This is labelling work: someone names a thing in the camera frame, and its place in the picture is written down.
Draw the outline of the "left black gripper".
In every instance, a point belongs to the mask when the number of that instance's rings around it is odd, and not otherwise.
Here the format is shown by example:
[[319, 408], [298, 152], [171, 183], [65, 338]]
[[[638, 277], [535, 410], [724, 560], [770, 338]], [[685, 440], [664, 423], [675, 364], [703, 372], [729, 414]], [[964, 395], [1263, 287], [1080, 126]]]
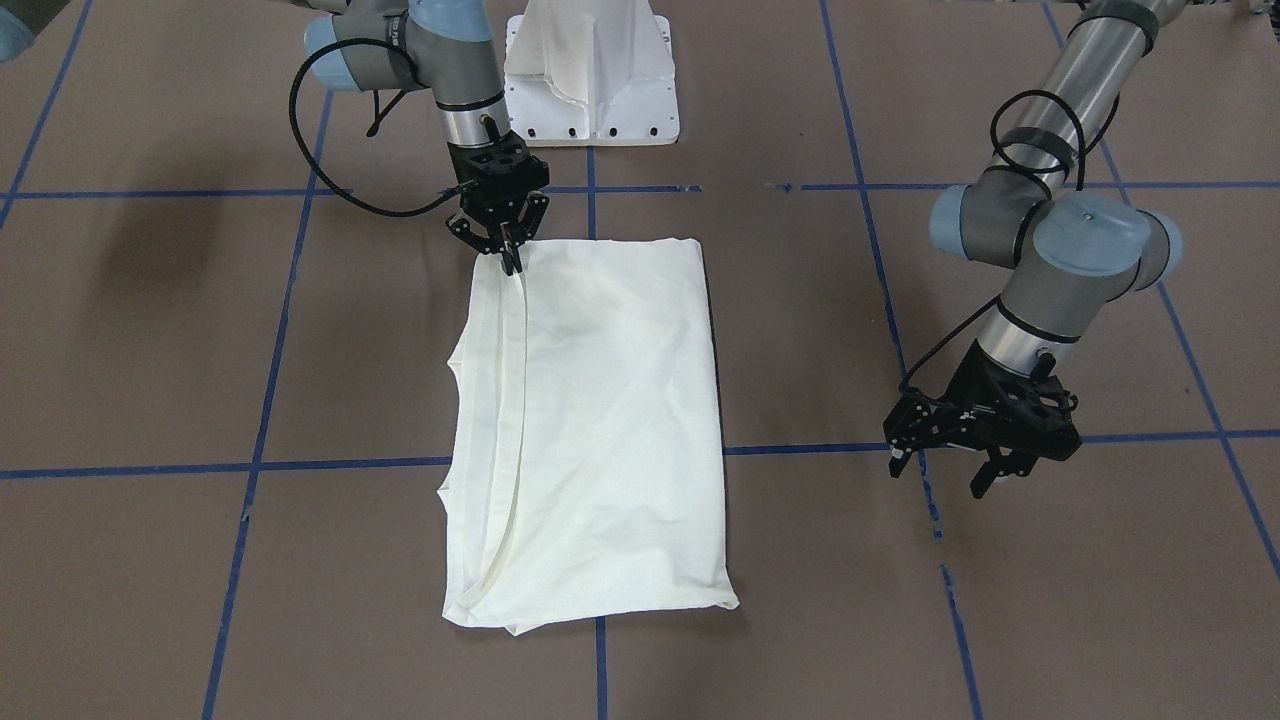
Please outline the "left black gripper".
[[1041, 351], [1023, 375], [973, 343], [941, 397], [904, 380], [883, 423], [890, 475], [900, 478], [913, 454], [925, 448], [986, 451], [969, 484], [972, 497], [983, 498], [1002, 478], [1028, 477], [1038, 459], [1068, 460], [1082, 446], [1073, 421], [1078, 398], [1062, 387], [1056, 366], [1055, 355]]

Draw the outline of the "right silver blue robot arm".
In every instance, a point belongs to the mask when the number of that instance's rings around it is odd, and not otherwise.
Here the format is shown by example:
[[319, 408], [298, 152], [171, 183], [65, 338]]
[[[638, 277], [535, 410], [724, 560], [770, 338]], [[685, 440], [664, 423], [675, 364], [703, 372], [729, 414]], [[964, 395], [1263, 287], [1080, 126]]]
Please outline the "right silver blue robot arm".
[[449, 232], [518, 274], [520, 250], [549, 205], [549, 169], [512, 126], [484, 3], [316, 1], [314, 8], [321, 17], [305, 32], [307, 56], [289, 100], [297, 101], [307, 76], [333, 91], [390, 91], [396, 100], [430, 91], [456, 181], [415, 214], [458, 199]]

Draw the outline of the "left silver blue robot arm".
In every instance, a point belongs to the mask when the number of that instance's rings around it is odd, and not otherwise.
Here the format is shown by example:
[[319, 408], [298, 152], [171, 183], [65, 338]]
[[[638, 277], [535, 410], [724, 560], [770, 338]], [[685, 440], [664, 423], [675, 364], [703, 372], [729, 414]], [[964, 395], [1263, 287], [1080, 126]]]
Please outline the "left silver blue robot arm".
[[1096, 1], [1069, 29], [1041, 83], [992, 120], [989, 165], [946, 188], [929, 219], [933, 245], [968, 261], [1007, 268], [1005, 287], [973, 314], [982, 328], [937, 397], [900, 383], [883, 423], [888, 470], [900, 477], [928, 448], [986, 454], [970, 482], [983, 497], [1041, 459], [1082, 446], [1078, 400], [1059, 368], [1101, 307], [1147, 290], [1179, 264], [1183, 238], [1166, 215], [1084, 191], [1087, 163], [1117, 110], [1121, 88], [1183, 1]]

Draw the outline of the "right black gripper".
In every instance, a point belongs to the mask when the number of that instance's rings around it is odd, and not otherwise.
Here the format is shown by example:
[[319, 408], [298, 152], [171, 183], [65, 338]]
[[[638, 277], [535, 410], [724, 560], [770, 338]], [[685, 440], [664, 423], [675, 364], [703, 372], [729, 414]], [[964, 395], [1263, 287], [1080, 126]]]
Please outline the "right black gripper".
[[534, 238], [549, 205], [541, 192], [550, 183], [547, 163], [516, 132], [479, 147], [448, 149], [463, 190], [461, 209], [445, 225], [468, 246], [495, 246], [504, 273], [520, 274], [520, 249]]

